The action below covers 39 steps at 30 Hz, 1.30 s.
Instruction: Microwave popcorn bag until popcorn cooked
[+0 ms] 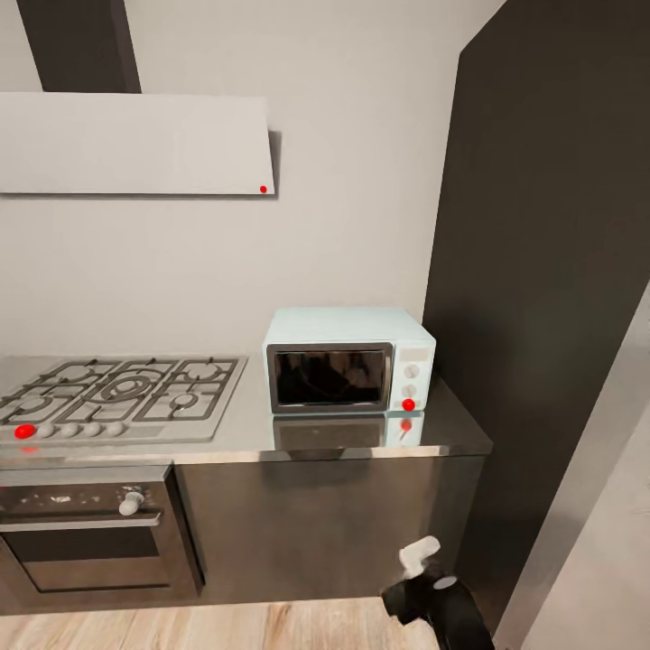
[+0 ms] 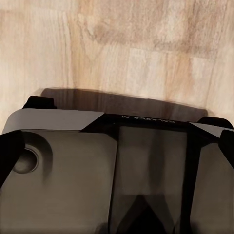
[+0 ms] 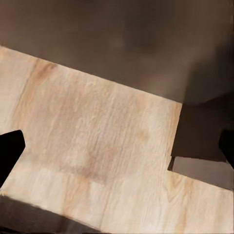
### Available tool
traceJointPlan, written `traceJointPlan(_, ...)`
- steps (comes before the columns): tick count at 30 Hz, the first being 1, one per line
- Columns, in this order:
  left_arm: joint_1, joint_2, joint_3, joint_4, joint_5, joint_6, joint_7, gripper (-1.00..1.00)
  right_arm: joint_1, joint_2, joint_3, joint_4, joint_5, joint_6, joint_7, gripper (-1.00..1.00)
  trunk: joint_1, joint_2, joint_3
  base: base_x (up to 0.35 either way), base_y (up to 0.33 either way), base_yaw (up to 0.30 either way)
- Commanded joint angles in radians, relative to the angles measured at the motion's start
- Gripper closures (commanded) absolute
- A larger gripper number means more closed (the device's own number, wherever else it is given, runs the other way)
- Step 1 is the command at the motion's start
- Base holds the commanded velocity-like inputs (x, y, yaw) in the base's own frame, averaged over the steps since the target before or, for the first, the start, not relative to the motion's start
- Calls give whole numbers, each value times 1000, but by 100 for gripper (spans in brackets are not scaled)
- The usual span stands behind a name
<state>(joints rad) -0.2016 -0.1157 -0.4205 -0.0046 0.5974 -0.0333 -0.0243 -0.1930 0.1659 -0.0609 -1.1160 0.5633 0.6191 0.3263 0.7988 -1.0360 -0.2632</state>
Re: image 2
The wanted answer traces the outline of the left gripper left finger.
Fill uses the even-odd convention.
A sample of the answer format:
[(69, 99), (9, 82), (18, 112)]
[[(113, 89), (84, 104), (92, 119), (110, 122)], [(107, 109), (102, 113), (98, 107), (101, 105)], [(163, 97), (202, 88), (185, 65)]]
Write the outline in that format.
[(0, 135), (0, 188), (25, 149), (21, 130)]

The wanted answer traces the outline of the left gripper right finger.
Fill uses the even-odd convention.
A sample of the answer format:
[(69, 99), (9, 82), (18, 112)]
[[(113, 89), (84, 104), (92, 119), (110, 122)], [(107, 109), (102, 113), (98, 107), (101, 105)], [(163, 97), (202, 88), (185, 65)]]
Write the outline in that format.
[(234, 132), (223, 130), (218, 146), (234, 169)]

